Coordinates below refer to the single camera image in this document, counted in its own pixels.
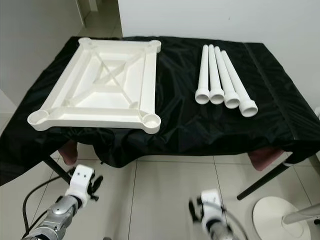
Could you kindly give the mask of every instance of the black cloth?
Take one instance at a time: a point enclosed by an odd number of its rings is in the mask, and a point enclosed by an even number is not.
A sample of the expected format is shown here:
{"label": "black cloth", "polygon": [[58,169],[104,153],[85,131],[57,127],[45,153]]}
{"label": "black cloth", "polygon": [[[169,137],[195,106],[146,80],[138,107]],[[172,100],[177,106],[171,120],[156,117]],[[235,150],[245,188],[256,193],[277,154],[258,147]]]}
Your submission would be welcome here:
{"label": "black cloth", "polygon": [[[77,50],[78,39],[70,38],[41,73],[5,128],[0,138],[1,185],[28,171],[68,140],[93,145],[101,161],[117,168],[145,155],[233,155],[265,146],[292,152],[320,150],[319,119],[268,49],[262,43],[209,39],[124,38],[162,43],[156,63],[155,112],[161,118],[158,133],[96,127],[36,131],[27,117],[46,100]],[[245,118],[238,108],[196,103],[204,44],[226,50],[258,106],[257,115]]]}

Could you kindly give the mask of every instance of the table leg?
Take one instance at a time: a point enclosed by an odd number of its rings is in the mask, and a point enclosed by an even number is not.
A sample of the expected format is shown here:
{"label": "table leg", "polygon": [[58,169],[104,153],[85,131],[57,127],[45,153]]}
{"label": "table leg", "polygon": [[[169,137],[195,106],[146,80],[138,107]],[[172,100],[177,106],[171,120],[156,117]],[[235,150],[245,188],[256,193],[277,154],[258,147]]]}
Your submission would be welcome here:
{"label": "table leg", "polygon": [[52,157],[48,156],[43,161],[52,168],[63,180],[70,184],[71,176],[55,161]]}
{"label": "table leg", "polygon": [[260,178],[258,181],[256,181],[254,184],[252,184],[250,187],[248,187],[246,190],[241,192],[236,198],[238,200],[242,200],[251,193],[253,193],[258,188],[262,187],[264,184],[269,182],[271,179],[278,176],[280,173],[287,170],[289,167],[293,166],[294,164],[300,163],[306,158],[310,157],[311,155],[315,154],[315,152],[294,152],[292,153],[284,162],[280,163],[278,166],[276,166],[274,169],[272,169],[270,172],[268,172],[266,175],[264,175],[262,178]]}

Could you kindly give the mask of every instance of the round white base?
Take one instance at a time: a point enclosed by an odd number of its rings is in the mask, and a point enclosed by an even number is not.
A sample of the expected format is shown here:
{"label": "round white base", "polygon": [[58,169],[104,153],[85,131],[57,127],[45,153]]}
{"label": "round white base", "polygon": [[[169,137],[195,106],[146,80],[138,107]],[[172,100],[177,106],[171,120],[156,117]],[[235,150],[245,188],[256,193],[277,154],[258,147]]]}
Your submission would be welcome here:
{"label": "round white base", "polygon": [[254,206],[252,220],[261,240],[311,240],[305,220],[293,224],[282,222],[283,216],[298,209],[290,202],[275,196],[260,199]]}

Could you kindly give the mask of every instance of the white plastic tray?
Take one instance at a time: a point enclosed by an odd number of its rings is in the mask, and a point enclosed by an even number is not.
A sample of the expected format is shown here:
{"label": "white plastic tray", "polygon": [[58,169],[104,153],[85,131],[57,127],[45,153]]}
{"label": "white plastic tray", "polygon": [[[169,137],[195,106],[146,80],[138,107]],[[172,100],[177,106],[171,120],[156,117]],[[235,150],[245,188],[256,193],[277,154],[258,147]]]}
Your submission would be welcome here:
{"label": "white plastic tray", "polygon": [[161,42],[79,39],[80,46],[42,107],[27,121],[50,127],[143,129],[155,134],[157,53]]}

